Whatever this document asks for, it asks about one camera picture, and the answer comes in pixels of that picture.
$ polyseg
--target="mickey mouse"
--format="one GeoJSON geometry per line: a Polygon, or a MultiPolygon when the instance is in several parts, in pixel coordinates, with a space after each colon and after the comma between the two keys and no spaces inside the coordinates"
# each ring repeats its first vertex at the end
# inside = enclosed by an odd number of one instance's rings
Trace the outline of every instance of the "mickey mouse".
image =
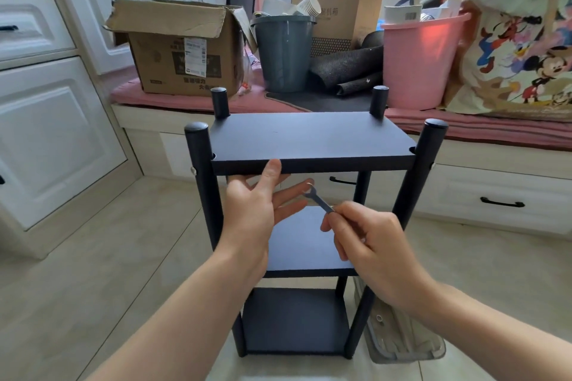
{"type": "Polygon", "coordinates": [[[525,61],[523,69],[526,71],[536,71],[538,78],[532,81],[532,85],[527,87],[522,93],[522,98],[525,104],[528,104],[530,99],[536,103],[538,96],[542,95],[544,85],[549,81],[554,80],[557,74],[560,74],[566,69],[568,64],[562,53],[565,51],[569,53],[570,48],[564,45],[557,45],[552,47],[546,52],[546,55],[531,56],[525,61]]]}

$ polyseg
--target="person's right hand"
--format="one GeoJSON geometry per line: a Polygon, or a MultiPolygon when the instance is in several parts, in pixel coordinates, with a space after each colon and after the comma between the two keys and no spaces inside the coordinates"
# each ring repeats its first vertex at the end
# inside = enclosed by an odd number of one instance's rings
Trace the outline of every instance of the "person's right hand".
{"type": "Polygon", "coordinates": [[[436,290],[436,282],[417,261],[397,217],[355,202],[333,209],[320,229],[333,230],[340,259],[349,259],[379,298],[414,314],[436,290]]]}

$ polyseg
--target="metal wrench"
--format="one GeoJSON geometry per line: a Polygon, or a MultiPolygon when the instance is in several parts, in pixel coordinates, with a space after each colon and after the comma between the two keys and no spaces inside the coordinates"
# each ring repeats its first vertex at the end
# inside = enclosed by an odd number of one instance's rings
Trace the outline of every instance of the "metal wrench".
{"type": "Polygon", "coordinates": [[[308,182],[308,185],[310,186],[310,191],[307,193],[304,193],[304,197],[307,197],[308,199],[312,199],[314,202],[316,202],[319,206],[322,207],[322,209],[325,211],[326,214],[333,212],[332,207],[330,205],[328,205],[324,199],[322,199],[321,197],[318,196],[318,192],[316,191],[316,187],[314,187],[309,182],[308,182]]]}

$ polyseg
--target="shelving unit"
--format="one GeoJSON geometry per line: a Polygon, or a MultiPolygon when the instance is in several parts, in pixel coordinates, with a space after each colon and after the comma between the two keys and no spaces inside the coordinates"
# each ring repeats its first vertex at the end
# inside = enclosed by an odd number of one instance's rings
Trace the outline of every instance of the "shelving unit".
{"type": "MultiPolygon", "coordinates": [[[[216,121],[185,127],[206,225],[215,248],[223,227],[217,175],[256,175],[279,158],[286,174],[359,172],[354,202],[365,203],[372,171],[406,170],[393,212],[405,228],[445,137],[447,124],[429,119],[416,145],[383,117],[388,89],[374,87],[369,112],[230,115],[226,90],[213,88],[216,121]]],[[[352,358],[375,295],[366,287],[349,325],[343,293],[356,272],[342,262],[332,234],[320,231],[320,207],[275,226],[265,277],[338,277],[335,290],[255,288],[232,331],[240,356],[339,355],[352,358]]]]}

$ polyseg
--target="person's left hand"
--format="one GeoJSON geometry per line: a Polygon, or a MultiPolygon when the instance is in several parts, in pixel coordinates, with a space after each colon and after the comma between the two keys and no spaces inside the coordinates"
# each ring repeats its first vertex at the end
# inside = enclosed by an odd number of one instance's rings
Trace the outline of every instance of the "person's left hand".
{"type": "Polygon", "coordinates": [[[281,175],[281,170],[280,160],[272,159],[264,168],[260,181],[253,186],[248,184],[248,176],[230,176],[228,179],[223,232],[216,250],[239,256],[240,263],[250,270],[256,281],[264,276],[268,266],[272,228],[308,204],[306,199],[288,202],[307,191],[308,183],[313,184],[312,179],[307,179],[274,192],[275,187],[289,176],[281,175]]]}

